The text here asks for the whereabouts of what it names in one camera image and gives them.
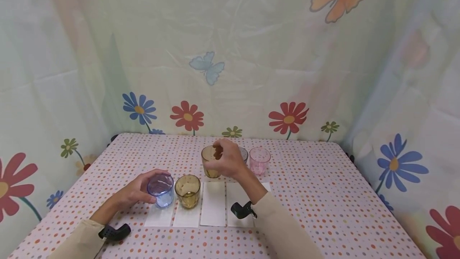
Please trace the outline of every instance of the white paper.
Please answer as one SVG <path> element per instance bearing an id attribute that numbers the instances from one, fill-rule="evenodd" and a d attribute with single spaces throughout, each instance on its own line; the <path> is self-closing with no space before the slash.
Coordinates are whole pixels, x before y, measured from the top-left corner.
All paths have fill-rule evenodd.
<path id="1" fill-rule="evenodd" d="M 225 226 L 225 183 L 205 182 L 200 225 Z"/>
<path id="2" fill-rule="evenodd" d="M 238 219 L 231 211 L 231 206 L 235 202 L 244 206 L 248 201 L 249 197 L 239 183 L 227 183 L 227 218 L 229 220 L 229 227 L 254 227 L 254 220 L 251 215 L 243 219 Z"/>
<path id="3" fill-rule="evenodd" d="M 182 204 L 179 202 L 176 215 L 174 216 L 173 227 L 188 227 L 188 228 L 198 228 L 200 225 L 200 211 L 202 210 L 203 203 L 203 189 L 204 183 L 201 183 L 200 187 L 200 199 L 198 204 L 193 209 L 186 209 L 182 207 Z"/>
<path id="4" fill-rule="evenodd" d="M 155 205 L 150 207 L 150 211 L 145 220 L 144 226 L 146 227 L 169 227 L 173 217 L 174 202 L 166 209 L 157 208 Z"/>

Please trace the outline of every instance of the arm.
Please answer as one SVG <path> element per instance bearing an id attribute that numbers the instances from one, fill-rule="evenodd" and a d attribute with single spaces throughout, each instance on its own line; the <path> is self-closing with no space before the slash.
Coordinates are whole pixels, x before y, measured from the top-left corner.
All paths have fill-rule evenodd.
<path id="1" fill-rule="evenodd" d="M 110 223 L 118 211 L 129 208 L 139 201 L 150 204 L 157 201 L 146 191 L 150 178 L 159 173 L 169 174 L 160 169 L 140 174 L 127 186 L 112 195 L 94 212 L 90 219 L 82 220 L 48 259 L 90 259 L 96 257 L 105 242 L 105 238 L 99 237 L 99 232 Z"/>
<path id="2" fill-rule="evenodd" d="M 238 145 L 228 139 L 214 143 L 215 161 L 206 162 L 206 168 L 232 177 L 243 187 L 257 214 L 256 227 L 263 232 L 279 258 L 322 259 L 323 255 L 309 235 L 299 226 L 291 214 L 273 197 L 248 169 L 241 157 Z"/>

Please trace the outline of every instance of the blue butterfly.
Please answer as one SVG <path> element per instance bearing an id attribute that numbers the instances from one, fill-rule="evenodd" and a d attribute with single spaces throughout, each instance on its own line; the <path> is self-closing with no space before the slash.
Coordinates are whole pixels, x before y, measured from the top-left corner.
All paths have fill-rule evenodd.
<path id="1" fill-rule="evenodd" d="M 216 83 L 219 73 L 224 70 L 225 63 L 219 62 L 212 64 L 212 59 L 214 58 L 214 51 L 206 52 L 206 55 L 201 57 L 197 56 L 192 59 L 188 64 L 191 68 L 204 72 L 207 83 L 212 86 Z"/>

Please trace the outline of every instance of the sleeve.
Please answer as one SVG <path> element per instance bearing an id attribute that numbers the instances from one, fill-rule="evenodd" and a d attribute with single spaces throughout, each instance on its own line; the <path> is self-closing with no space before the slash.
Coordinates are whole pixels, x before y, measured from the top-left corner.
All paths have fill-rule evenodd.
<path id="1" fill-rule="evenodd" d="M 322 259 L 323 254 L 299 223 L 268 192 L 252 205 L 257 214 L 256 227 L 263 232 L 278 254 L 278 258 Z"/>
<path id="2" fill-rule="evenodd" d="M 54 250 L 48 259 L 92 259 L 99 253 L 105 238 L 99 237 L 104 226 L 86 219 L 79 223 L 69 237 Z"/>

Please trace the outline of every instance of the polka dot tablecloth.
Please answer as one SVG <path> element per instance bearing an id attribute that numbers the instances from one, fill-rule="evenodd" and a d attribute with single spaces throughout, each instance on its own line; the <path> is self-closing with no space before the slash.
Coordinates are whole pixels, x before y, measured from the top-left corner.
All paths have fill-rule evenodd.
<path id="1" fill-rule="evenodd" d="M 136 175 L 154 168 L 207 178 L 200 153 L 215 138 L 124 133 L 102 153 L 9 258 L 46 258 L 82 219 Z M 262 146 L 272 159 L 273 195 L 318 245 L 325 258 L 424 258 L 404 229 L 335 143 L 233 139 L 246 150 Z M 96 258 L 276 258 L 263 234 L 234 227 L 145 227 L 148 204 L 111 222 L 131 227 L 124 241 L 103 246 Z"/>

